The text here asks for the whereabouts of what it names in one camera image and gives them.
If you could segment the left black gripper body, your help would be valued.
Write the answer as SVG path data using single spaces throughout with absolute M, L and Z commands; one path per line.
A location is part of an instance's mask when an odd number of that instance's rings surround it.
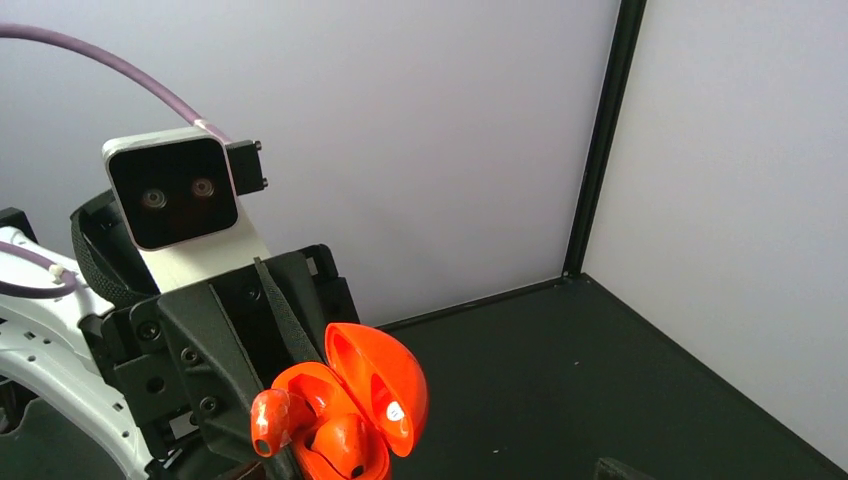
M 82 333 L 151 455 L 201 444 L 249 461 L 250 407 L 283 370 L 325 359 L 333 321 L 358 319 L 323 244 L 88 316 Z

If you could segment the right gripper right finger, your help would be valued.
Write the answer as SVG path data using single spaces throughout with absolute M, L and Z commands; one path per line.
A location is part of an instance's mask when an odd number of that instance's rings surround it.
M 611 457 L 599 458 L 595 464 L 593 480 L 654 480 L 654 477 Z

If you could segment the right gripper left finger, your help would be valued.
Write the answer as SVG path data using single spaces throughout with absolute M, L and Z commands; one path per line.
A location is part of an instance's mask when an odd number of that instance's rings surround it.
M 249 462 L 234 467 L 218 476 L 215 480 L 265 480 L 266 472 L 261 462 Z

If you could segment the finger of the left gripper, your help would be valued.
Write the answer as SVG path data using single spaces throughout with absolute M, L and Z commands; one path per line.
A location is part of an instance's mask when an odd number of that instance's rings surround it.
M 328 321 L 305 256 L 254 257 L 253 266 L 293 362 L 323 363 Z
M 172 291 L 158 298 L 157 307 L 208 449 L 238 465 L 261 462 L 268 479 L 293 479 L 287 451 L 264 458 L 253 449 L 250 410 L 263 386 L 214 288 L 200 284 Z

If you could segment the orange earbud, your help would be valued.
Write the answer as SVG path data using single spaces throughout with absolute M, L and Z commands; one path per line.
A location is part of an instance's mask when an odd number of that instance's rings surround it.
M 345 479 L 365 473 L 368 460 L 368 434 L 363 419 L 356 414 L 335 416 L 314 432 L 309 449 L 320 455 Z
M 261 391 L 253 400 L 250 416 L 252 446 L 264 458 L 276 455 L 317 418 L 303 396 L 282 389 Z

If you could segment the orange round case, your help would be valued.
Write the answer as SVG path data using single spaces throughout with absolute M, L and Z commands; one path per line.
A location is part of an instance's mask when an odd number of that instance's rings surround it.
M 356 414 L 367 430 L 369 460 L 357 479 L 391 478 L 391 457 L 412 452 L 428 417 L 428 386 L 419 362 L 396 338 L 361 324 L 329 324 L 324 347 L 323 363 L 298 363 L 268 388 L 303 396 L 317 416 L 285 447 L 292 449 L 304 478 L 345 479 L 309 446 L 322 423 Z

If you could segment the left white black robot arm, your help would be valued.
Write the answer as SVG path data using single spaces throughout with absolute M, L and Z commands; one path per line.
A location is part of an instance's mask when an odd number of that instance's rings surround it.
M 75 257 L 43 248 L 26 214 L 1 214 L 8 282 L 1 295 L 1 436 L 34 426 L 29 404 L 50 405 L 80 431 L 43 433 L 40 468 L 97 479 L 82 447 L 95 444 L 126 479 L 299 479 L 290 449 L 264 459 L 250 407 L 284 369 L 324 358 L 332 322 L 358 315 L 325 245 L 269 258 L 249 254 L 188 286 L 158 288 L 133 248 L 111 192 L 71 216 Z

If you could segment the black vertical frame post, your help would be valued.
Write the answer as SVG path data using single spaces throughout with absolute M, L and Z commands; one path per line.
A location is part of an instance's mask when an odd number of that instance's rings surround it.
M 583 273 L 592 227 L 647 7 L 646 0 L 619 4 L 601 94 L 581 178 L 574 219 L 564 257 L 562 276 Z

